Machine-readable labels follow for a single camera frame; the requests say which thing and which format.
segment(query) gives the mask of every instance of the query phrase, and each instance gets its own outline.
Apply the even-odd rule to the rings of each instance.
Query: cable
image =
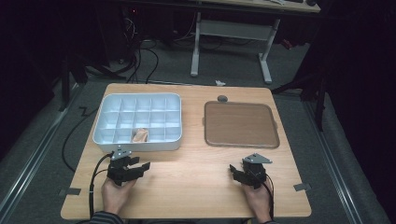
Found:
[[[159,63],[160,59],[158,58],[158,55],[157,55],[154,51],[152,51],[151,49],[145,49],[145,50],[150,51],[150,52],[153,53],[154,56],[157,58],[157,62],[155,63],[155,67],[152,69],[151,73],[150,73],[150,74],[148,75],[148,77],[146,78],[146,84],[149,84],[149,78],[150,78],[151,75],[154,73],[154,71],[157,69],[158,63]]]
[[[251,220],[251,218],[244,218],[241,220],[241,224],[247,224],[249,220]]]
[[[153,222],[148,222],[148,224],[176,224],[176,223],[180,223],[180,224],[196,224],[196,222],[194,221],[183,221],[183,220],[172,220],[172,221],[166,221],[166,220],[158,220],[158,221],[153,221]]]
[[[137,73],[136,72],[137,72],[137,69],[139,69],[139,67],[140,67],[140,63],[142,62],[142,54],[140,52],[140,45],[139,45],[139,49],[138,49],[138,54],[139,54],[139,63],[137,65],[137,67],[136,66],[134,67],[134,72],[126,80],[126,83],[128,83],[131,80],[131,78],[133,78],[133,77],[136,77],[136,83],[137,83]]]
[[[222,44],[223,44],[223,38],[221,38],[221,37],[214,37],[214,36],[212,36],[212,38],[209,38],[208,36],[205,36],[204,35],[204,38],[203,38],[203,40],[209,40],[209,39],[219,39],[219,44],[217,45],[217,46],[215,46],[214,48],[212,48],[212,49],[209,49],[209,48],[205,48],[205,47],[203,47],[202,45],[201,45],[201,42],[200,42],[200,48],[201,49],[206,49],[206,50],[215,50],[215,49],[218,49],[218,48],[220,48],[221,46],[222,46]]]
[[[249,40],[247,40],[245,43],[236,43],[236,42],[227,40],[227,38],[225,38],[223,41],[224,41],[225,43],[228,43],[228,44],[233,44],[233,45],[237,45],[237,46],[244,46],[244,45],[248,45],[248,44],[250,44],[250,43],[252,43],[252,42],[257,42],[258,40],[249,39]]]
[[[193,35],[190,36],[189,38],[185,38],[185,39],[183,39],[183,40],[178,40],[177,42],[174,41],[174,44],[176,44],[176,45],[178,45],[178,46],[181,46],[181,47],[188,47],[188,46],[191,46],[191,45],[193,45],[193,44],[195,43],[195,40],[189,40],[189,39],[192,38],[192,37],[193,37]],[[180,43],[178,43],[178,42],[181,42],[181,41],[189,41],[189,43],[188,43],[188,44],[180,44]]]
[[[96,172],[98,171],[99,165],[102,163],[102,161],[104,161],[107,157],[111,157],[112,155],[113,155],[113,153],[110,153],[110,154],[106,154],[104,157],[102,157],[102,159],[99,160],[99,162],[96,164],[95,169],[93,170],[92,179],[91,179],[91,184],[90,184],[90,195],[89,195],[89,196],[90,196],[90,197],[89,197],[90,218],[93,217],[93,189],[94,189],[94,184],[93,184],[93,182],[94,182],[96,176],[97,176],[99,173],[103,172],[103,171],[101,171],[101,172],[99,172],[99,173],[96,173]]]
[[[99,107],[95,108],[91,113],[89,113],[88,115],[86,115],[86,117],[84,117],[83,119],[81,119],[74,127],[73,129],[70,131],[70,133],[66,136],[66,138],[64,139],[64,145],[62,146],[62,160],[64,161],[64,164],[67,166],[67,168],[69,168],[69,170],[71,170],[73,173],[76,172],[76,170],[66,161],[66,157],[64,156],[64,149],[66,147],[67,141],[69,140],[70,136],[72,135],[72,133],[76,130],[76,128],[87,118],[90,117],[90,115],[92,115],[94,112],[96,112],[98,110]]]
[[[260,179],[257,176],[255,176],[251,170],[249,170],[249,171],[267,189],[268,194],[270,195],[270,202],[269,202],[270,203],[270,217],[272,220],[274,220],[274,183],[273,183],[271,177],[268,174],[265,174],[265,176],[268,177],[268,179],[270,180],[272,190],[270,190],[268,188],[268,186],[265,184],[265,182],[261,182]]]
[[[179,39],[174,39],[174,40],[173,40],[174,42],[177,42],[177,41],[179,41],[179,40],[188,39],[188,38],[191,38],[191,37],[195,36],[195,35],[191,35],[191,36],[187,36],[187,35],[189,35],[189,34],[191,33],[192,27],[193,27],[194,24],[195,24],[196,16],[197,16],[197,13],[195,12],[195,13],[194,13],[194,17],[192,18],[190,30],[189,30],[183,37],[181,37],[181,38],[179,38]]]
[[[155,47],[157,47],[157,41],[154,40],[154,39],[146,39],[146,40],[143,40],[142,43],[143,43],[143,42],[149,42],[149,41],[154,42],[154,45],[151,46],[151,47],[149,47],[149,48],[141,48],[141,49],[154,49]]]
[[[106,70],[110,71],[110,72],[111,72],[112,74],[114,74],[114,75],[119,75],[119,74],[121,74],[121,73],[124,73],[124,72],[130,70],[132,67],[134,67],[134,64],[135,64],[135,63],[136,63],[136,59],[135,59],[134,54],[132,54],[129,63],[128,63],[125,67],[123,67],[123,68],[121,68],[121,69],[119,69],[119,70],[117,70],[117,71],[114,71],[114,72],[108,70],[107,68],[106,68]],[[90,73],[90,74],[94,75],[94,76],[104,76],[104,75],[106,74],[106,73],[104,73],[103,70],[102,70],[102,71],[99,71],[99,70],[98,70],[99,72],[95,72],[95,71],[92,71],[91,69],[89,69],[88,67],[85,67],[85,71],[86,71],[87,73]]]
[[[80,222],[78,222],[76,224],[82,224],[82,223],[90,223],[90,221],[89,220],[82,220],[82,221],[80,221]]]
[[[95,177],[96,177],[97,175],[99,175],[100,173],[104,172],[104,171],[107,171],[107,169],[99,171],[98,173],[95,174]]]
[[[128,18],[124,18],[125,20],[127,20],[128,22],[130,22],[130,24],[129,24],[129,26],[128,26],[128,28],[126,28],[126,32],[129,32],[129,29],[131,28],[131,26],[133,25],[134,26],[134,22],[133,21],[131,21],[130,19],[128,19]],[[134,26],[134,29],[132,30],[132,36],[131,36],[131,41],[133,41],[134,40],[134,34],[135,34],[135,31],[136,31],[136,27]],[[128,38],[128,36],[125,34],[125,37],[127,38],[127,42],[128,42],[128,44],[129,44],[129,38]]]

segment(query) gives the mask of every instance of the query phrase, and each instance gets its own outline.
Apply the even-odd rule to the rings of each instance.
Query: tray compartment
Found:
[[[179,128],[166,128],[165,129],[165,142],[177,141],[181,136],[181,129]]]
[[[166,110],[167,111],[180,111],[180,99],[178,95],[172,95],[166,98]]]
[[[95,132],[95,137],[102,144],[112,144],[115,131],[115,129],[98,129]]]
[[[180,113],[178,111],[167,111],[165,114],[166,127],[180,127]]]
[[[132,129],[134,127],[134,112],[120,112],[117,120],[118,129]]]
[[[123,143],[131,143],[132,137],[132,129],[117,129],[114,133],[113,143],[115,144],[123,144]]]
[[[149,116],[149,126],[151,128],[163,128],[165,126],[165,113],[151,112]]]
[[[148,142],[164,142],[165,141],[165,128],[149,128],[148,129]]]
[[[136,111],[136,99],[132,97],[126,97],[120,101],[121,112],[135,112]]]
[[[150,112],[135,112],[134,113],[134,128],[149,127]]]
[[[114,129],[117,126],[118,117],[118,112],[103,113],[101,119],[97,123],[97,127],[102,129]]]
[[[166,99],[151,99],[151,111],[164,111],[166,109]]]
[[[143,99],[137,98],[136,100],[136,112],[150,111],[151,99],[144,97]]]
[[[120,97],[109,97],[103,101],[101,111],[102,113],[106,112],[119,112],[121,105],[121,98]]]

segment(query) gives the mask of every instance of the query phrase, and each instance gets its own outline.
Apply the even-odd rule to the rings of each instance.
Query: brown tray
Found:
[[[268,105],[205,104],[205,140],[215,147],[279,147],[276,123]]]

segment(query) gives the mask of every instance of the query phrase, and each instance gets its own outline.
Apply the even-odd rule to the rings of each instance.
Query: desk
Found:
[[[263,7],[272,8],[280,10],[290,10],[290,11],[301,11],[301,12],[315,12],[319,13],[320,8],[318,5],[310,7],[303,3],[293,3],[285,2],[284,5],[274,3],[271,1],[262,0],[202,0],[199,1],[201,5],[202,2],[207,3],[217,3],[217,4],[228,4],[244,7]],[[197,13],[196,25],[195,25],[195,45],[192,54],[191,63],[191,76],[198,76],[199,68],[199,46],[200,46],[200,35],[217,35],[225,37],[236,37],[252,40],[265,41],[265,46],[262,49],[262,53],[259,54],[259,61],[262,67],[262,75],[265,83],[271,84],[271,74],[268,69],[267,56],[274,41],[276,31],[280,19],[276,19],[273,25],[252,25],[237,22],[227,22],[227,21],[212,21],[212,20],[201,20],[201,13]]]
[[[240,184],[233,180],[229,165],[241,169],[242,158],[258,152],[273,161],[265,164],[275,186],[276,217],[307,217],[311,207],[270,90],[264,88],[110,84],[110,93],[174,92],[182,103],[183,135],[174,151],[135,152],[141,163],[151,161],[143,178],[133,188],[131,200],[120,215],[124,218],[216,218],[253,217]],[[204,104],[226,95],[230,102],[269,105],[278,126],[280,146],[275,149],[211,147],[204,139]],[[104,156],[92,141],[94,124],[83,149],[70,188],[79,195],[67,195],[62,208],[65,219],[89,218],[88,191],[96,163]],[[106,169],[104,161],[99,170]],[[106,172],[95,179],[94,210],[103,209],[100,194]]]

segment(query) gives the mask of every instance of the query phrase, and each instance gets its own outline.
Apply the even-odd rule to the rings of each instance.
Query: white compartment tray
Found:
[[[175,150],[181,127],[181,100],[175,93],[109,94],[102,101],[93,142],[104,152]],[[148,130],[147,142],[132,141],[139,128]]]

